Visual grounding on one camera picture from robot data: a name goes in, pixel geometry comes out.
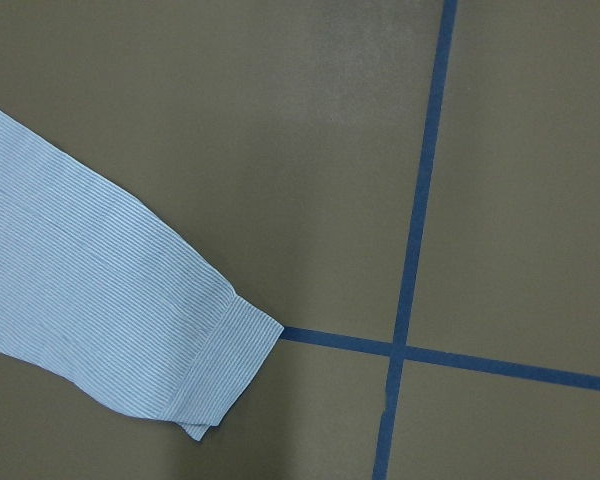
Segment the blue striped button shirt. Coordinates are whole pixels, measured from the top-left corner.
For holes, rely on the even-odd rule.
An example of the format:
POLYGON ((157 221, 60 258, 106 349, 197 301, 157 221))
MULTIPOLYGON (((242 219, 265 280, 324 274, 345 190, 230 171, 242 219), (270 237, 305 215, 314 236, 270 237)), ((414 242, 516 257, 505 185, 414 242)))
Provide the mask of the blue striped button shirt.
POLYGON ((0 110, 0 353, 200 439, 282 330, 140 200, 0 110))

